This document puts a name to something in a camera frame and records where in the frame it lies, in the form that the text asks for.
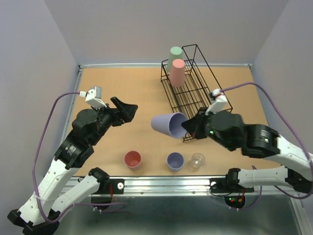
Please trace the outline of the large lavender plastic cup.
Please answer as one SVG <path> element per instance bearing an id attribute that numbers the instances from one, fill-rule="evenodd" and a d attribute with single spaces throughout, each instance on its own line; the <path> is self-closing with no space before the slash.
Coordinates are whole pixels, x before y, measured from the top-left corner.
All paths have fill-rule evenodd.
<path id="1" fill-rule="evenodd" d="M 182 127 L 182 123 L 185 121 L 187 121 L 187 117 L 183 113 L 163 114 L 152 118 L 151 127 L 159 133 L 180 139 L 187 133 Z"/>

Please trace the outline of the black wire dish rack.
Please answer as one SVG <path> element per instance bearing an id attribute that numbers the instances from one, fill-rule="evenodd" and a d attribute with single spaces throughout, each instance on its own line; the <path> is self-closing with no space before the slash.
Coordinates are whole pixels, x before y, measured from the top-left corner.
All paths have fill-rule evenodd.
<path id="1" fill-rule="evenodd" d="M 185 62 L 184 85 L 179 88 L 171 85 L 167 59 L 161 62 L 160 81 L 172 112 L 192 118 L 199 108 L 212 104 L 209 93 L 222 87 L 197 44 L 183 46 L 182 59 Z"/>

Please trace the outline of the salmon pink plastic cup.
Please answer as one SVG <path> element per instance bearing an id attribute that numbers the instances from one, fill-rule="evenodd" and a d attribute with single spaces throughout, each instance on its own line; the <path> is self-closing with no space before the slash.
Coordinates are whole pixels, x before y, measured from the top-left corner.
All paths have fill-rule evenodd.
<path id="1" fill-rule="evenodd" d="M 185 62 L 182 59 L 175 59 L 169 75 L 173 87 L 181 87 L 185 82 Z"/>

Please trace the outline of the mint green plastic cup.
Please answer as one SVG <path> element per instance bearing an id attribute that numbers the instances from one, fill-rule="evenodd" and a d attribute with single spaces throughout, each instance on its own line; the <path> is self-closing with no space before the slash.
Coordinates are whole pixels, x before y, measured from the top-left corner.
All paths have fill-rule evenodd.
<path id="1" fill-rule="evenodd" d="M 167 62 L 167 70 L 168 72 L 171 71 L 173 61 L 176 59 L 182 59 L 182 49 L 180 47 L 172 47 L 170 49 L 170 54 Z"/>

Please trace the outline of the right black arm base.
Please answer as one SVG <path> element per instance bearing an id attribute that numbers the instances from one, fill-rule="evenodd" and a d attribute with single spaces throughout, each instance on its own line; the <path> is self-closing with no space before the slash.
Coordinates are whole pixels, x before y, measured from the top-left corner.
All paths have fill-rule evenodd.
<path id="1" fill-rule="evenodd" d="M 254 192 L 254 188 L 244 188 L 238 183 L 229 183 L 225 177 L 213 177 L 209 179 L 210 189 L 214 194 L 217 193 L 239 193 L 239 192 Z"/>

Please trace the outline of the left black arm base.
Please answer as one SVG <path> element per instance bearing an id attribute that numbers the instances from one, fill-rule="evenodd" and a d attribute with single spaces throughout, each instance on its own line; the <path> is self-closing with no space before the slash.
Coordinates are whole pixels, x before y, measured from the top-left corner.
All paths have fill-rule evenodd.
<path id="1" fill-rule="evenodd" d="M 106 179 L 103 183 L 100 183 L 99 189 L 93 194 L 123 194 L 125 187 L 125 180 L 122 178 L 109 178 Z"/>

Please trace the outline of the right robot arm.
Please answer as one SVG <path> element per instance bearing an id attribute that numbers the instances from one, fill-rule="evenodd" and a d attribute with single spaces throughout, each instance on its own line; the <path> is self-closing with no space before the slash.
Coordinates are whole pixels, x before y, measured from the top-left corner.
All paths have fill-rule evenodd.
<path id="1" fill-rule="evenodd" d="M 276 130 L 263 124 L 245 124 L 239 114 L 228 111 L 205 113 L 199 109 L 182 127 L 196 139 L 209 137 L 229 151 L 279 163 L 271 169 L 231 168 L 217 187 L 237 191 L 254 186 L 283 186 L 301 193 L 313 192 L 312 154 L 305 154 Z"/>

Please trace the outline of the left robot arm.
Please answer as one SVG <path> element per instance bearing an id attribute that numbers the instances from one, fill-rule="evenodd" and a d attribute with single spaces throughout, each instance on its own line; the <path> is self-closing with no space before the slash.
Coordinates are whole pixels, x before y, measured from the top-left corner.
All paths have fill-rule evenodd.
<path id="1" fill-rule="evenodd" d="M 138 106 L 126 104 L 117 97 L 111 98 L 115 108 L 99 102 L 81 110 L 72 122 L 72 130 L 57 149 L 51 165 L 38 184 L 33 181 L 34 193 L 19 209 L 11 210 L 7 218 L 23 228 L 25 235 L 52 235 L 59 227 L 61 218 L 82 200 L 96 192 L 111 189 L 110 176 L 96 167 L 83 180 L 61 194 L 71 177 L 94 153 L 93 147 L 110 127 L 131 122 Z"/>

